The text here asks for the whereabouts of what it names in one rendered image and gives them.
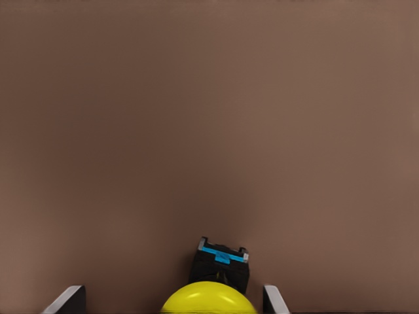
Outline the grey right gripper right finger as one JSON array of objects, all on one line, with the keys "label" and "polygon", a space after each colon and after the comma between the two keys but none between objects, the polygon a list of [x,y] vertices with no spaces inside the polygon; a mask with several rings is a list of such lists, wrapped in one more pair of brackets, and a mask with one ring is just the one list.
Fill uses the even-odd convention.
[{"label": "grey right gripper right finger", "polygon": [[275,285],[263,285],[263,314],[291,314]]}]

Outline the yellow push button black base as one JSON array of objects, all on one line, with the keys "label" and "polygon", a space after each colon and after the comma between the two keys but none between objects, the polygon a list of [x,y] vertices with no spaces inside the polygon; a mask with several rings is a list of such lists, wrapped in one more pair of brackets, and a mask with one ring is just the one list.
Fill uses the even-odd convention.
[{"label": "yellow push button black base", "polygon": [[250,278],[249,253],[201,237],[188,283],[176,290],[159,314],[257,314],[246,297]]}]

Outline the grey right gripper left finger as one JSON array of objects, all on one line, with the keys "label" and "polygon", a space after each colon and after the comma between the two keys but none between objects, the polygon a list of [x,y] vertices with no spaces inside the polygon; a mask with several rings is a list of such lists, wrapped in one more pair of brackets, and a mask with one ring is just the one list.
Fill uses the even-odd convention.
[{"label": "grey right gripper left finger", "polygon": [[68,287],[41,314],[86,314],[85,286]]}]

